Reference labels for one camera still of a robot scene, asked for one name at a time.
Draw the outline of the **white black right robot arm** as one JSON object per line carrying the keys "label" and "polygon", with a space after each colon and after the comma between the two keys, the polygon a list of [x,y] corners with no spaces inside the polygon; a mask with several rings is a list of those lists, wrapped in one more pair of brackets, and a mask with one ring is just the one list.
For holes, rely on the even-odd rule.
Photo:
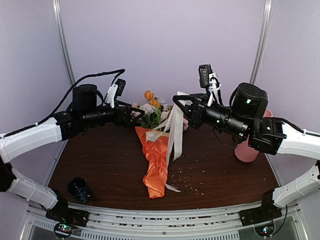
{"label": "white black right robot arm", "polygon": [[280,117],[265,117],[267,92],[249,83],[240,83],[230,97],[229,106],[212,103],[206,94],[175,95],[173,102],[195,129],[203,124],[214,134],[226,133],[237,144],[248,140],[248,146],[259,152],[290,154],[315,159],[315,164],[290,183],[263,195],[256,210],[259,220],[268,220],[276,210],[309,194],[320,186],[320,135],[301,129]]}

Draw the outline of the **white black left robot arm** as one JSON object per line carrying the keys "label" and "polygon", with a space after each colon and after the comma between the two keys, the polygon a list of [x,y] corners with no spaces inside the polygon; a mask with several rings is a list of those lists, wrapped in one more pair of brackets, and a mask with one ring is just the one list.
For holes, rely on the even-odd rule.
{"label": "white black left robot arm", "polygon": [[82,84],[72,90],[72,101],[65,111],[54,113],[48,119],[31,127],[0,136],[0,190],[16,194],[51,210],[61,222],[72,218],[72,211],[51,188],[34,182],[13,169],[11,161],[31,150],[47,144],[69,140],[90,128],[107,123],[135,127],[145,112],[131,104],[117,100],[122,95],[125,81],[113,83],[103,97],[94,84]]}

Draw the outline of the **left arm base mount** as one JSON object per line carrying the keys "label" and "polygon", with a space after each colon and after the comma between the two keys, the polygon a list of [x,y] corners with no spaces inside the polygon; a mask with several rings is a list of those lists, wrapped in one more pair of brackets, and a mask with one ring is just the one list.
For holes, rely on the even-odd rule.
{"label": "left arm base mount", "polygon": [[57,223],[53,227],[53,233],[58,239],[69,238],[78,227],[86,227],[89,212],[86,210],[70,208],[68,201],[61,198],[51,209],[43,207],[46,217]]}

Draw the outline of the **left aluminium frame post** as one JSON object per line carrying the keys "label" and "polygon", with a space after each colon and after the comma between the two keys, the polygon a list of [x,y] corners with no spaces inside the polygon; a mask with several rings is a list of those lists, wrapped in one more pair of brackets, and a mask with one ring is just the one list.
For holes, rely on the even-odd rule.
{"label": "left aluminium frame post", "polygon": [[52,6],[53,6],[53,14],[56,22],[58,37],[62,49],[62,56],[63,56],[63,62],[67,73],[67,78],[70,82],[70,85],[73,85],[75,81],[72,63],[68,51],[68,45],[63,25],[63,17],[62,17],[62,11],[61,11],[61,3],[59,0],[52,0]]}

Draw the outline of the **orange flower bouquet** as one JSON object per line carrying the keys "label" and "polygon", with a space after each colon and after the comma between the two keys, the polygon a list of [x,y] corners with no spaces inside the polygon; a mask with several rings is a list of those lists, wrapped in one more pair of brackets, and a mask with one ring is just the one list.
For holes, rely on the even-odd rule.
{"label": "orange flower bouquet", "polygon": [[[146,140],[146,132],[151,131],[159,126],[169,117],[173,105],[164,104],[154,95],[153,92],[147,90],[144,93],[146,99],[145,104],[134,103],[131,106],[144,110],[145,115],[142,117],[141,126],[134,127],[135,132],[142,145],[142,152],[148,161],[148,169],[143,177],[143,184],[147,187],[148,196],[151,199],[162,198],[165,191],[168,190],[163,182],[162,173],[166,168],[166,155],[169,141],[169,130],[164,136],[161,136],[155,142]],[[189,127],[187,118],[183,115],[183,132]],[[170,154],[170,162],[173,161],[174,150]]]}

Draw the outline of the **dark blue cup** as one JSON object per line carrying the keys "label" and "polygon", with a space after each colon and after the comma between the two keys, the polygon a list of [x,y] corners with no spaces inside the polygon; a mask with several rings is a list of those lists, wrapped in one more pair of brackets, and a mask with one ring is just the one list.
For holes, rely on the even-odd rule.
{"label": "dark blue cup", "polygon": [[87,204],[93,200],[92,191],[86,180],[74,177],[67,183],[66,190],[71,197],[80,204]]}

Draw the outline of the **grey printed ribbon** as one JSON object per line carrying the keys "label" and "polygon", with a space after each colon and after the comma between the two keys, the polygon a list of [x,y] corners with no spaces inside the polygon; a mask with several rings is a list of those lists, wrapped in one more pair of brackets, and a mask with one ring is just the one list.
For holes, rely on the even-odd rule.
{"label": "grey printed ribbon", "polygon": [[167,170],[170,164],[170,155],[173,150],[172,161],[178,159],[183,152],[183,131],[184,131],[184,113],[175,103],[173,108],[166,120],[164,120],[160,125],[146,132],[146,141],[155,142],[160,137],[163,137],[166,131],[169,130],[168,135],[168,145],[166,151],[166,165],[162,173],[162,181],[168,190],[180,193],[181,191],[174,188],[173,186],[167,184],[165,176],[168,176]]}

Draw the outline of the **pink cylindrical vase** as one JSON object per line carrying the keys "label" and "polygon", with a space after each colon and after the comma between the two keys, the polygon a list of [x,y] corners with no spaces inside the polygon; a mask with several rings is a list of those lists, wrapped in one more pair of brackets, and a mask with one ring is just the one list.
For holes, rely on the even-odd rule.
{"label": "pink cylindrical vase", "polygon": [[249,147],[249,139],[237,145],[234,150],[235,157],[244,162],[251,163],[253,162],[259,154],[259,151],[254,148]]}

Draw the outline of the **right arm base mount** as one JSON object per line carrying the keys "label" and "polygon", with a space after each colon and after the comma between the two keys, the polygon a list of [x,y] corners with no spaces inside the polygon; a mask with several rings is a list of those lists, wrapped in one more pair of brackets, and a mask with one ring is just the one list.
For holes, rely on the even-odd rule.
{"label": "right arm base mount", "polygon": [[269,238],[276,232],[274,220],[282,216],[278,207],[255,207],[241,210],[239,219],[243,227],[253,225],[255,233],[261,238]]}

